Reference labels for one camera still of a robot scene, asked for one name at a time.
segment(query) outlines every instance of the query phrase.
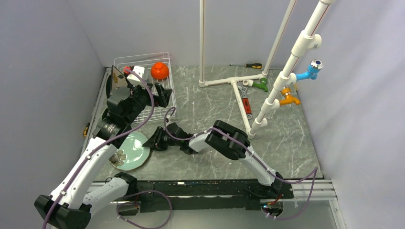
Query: orange faucet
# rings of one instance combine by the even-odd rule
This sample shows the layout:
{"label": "orange faucet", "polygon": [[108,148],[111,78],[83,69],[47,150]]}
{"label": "orange faucet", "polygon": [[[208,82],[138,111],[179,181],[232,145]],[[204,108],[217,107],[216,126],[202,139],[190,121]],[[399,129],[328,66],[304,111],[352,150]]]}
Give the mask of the orange faucet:
{"label": "orange faucet", "polygon": [[299,99],[293,97],[291,95],[291,89],[289,87],[285,87],[281,90],[281,94],[285,97],[284,100],[280,101],[280,106],[295,103],[295,105],[299,105],[301,102]]}

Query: light green plate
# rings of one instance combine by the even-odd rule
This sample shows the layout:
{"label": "light green plate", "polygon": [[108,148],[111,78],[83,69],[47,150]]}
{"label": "light green plate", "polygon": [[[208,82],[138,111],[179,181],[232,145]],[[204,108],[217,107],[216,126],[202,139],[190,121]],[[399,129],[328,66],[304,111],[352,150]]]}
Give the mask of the light green plate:
{"label": "light green plate", "polygon": [[150,148],[142,146],[148,140],[141,132],[134,131],[128,135],[118,149],[119,163],[110,163],[117,169],[129,171],[143,165],[149,157]]}

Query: white wall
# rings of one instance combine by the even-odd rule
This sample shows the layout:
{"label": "white wall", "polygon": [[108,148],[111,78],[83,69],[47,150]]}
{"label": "white wall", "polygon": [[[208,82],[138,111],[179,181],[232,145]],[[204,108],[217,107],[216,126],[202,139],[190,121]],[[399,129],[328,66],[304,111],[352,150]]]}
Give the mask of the white wall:
{"label": "white wall", "polygon": [[[199,0],[68,0],[104,66],[120,56],[169,52],[199,63]],[[288,0],[206,0],[206,64],[266,63]],[[273,66],[284,65],[317,0],[298,0]]]}
{"label": "white wall", "polygon": [[103,67],[65,0],[0,1],[0,228],[40,228],[34,207],[79,158]]}
{"label": "white wall", "polygon": [[325,67],[299,96],[325,176],[350,229],[405,225],[405,2],[337,0],[309,51]]}

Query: marble tabletop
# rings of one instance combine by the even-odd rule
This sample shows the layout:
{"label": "marble tabletop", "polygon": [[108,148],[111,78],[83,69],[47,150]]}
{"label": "marble tabletop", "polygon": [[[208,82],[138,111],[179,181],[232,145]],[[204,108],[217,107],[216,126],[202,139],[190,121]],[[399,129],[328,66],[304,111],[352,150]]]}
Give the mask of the marble tabletop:
{"label": "marble tabletop", "polygon": [[[184,131],[203,131],[220,119],[244,130],[243,121],[230,84],[205,88],[198,86],[198,66],[172,66],[172,77],[177,102],[176,122]],[[223,79],[260,73],[260,70],[233,66],[208,66],[206,80]],[[272,88],[279,71],[270,70],[267,86]],[[249,88],[247,95],[252,108],[253,119],[269,92]],[[151,137],[163,120],[148,122],[139,129]],[[268,116],[268,126],[256,132],[251,145],[259,156],[284,178],[300,178],[307,175],[318,160],[300,105],[285,105]],[[101,169],[96,181],[105,181],[119,170],[109,162]],[[215,151],[206,149],[196,155],[186,155],[176,146],[164,152],[151,152],[141,167],[130,171],[138,180],[181,180],[181,179],[248,179],[255,176],[238,161],[232,161]]]}

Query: screwdriver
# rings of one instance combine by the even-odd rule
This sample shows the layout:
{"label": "screwdriver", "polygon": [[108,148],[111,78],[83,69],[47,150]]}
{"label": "screwdriver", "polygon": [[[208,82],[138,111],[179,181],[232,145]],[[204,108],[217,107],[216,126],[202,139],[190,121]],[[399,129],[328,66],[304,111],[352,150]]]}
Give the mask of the screwdriver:
{"label": "screwdriver", "polygon": [[245,68],[257,68],[257,69],[261,69],[262,68],[262,64],[261,63],[247,63],[245,65],[236,65],[236,64],[230,64],[229,66],[242,66]]}

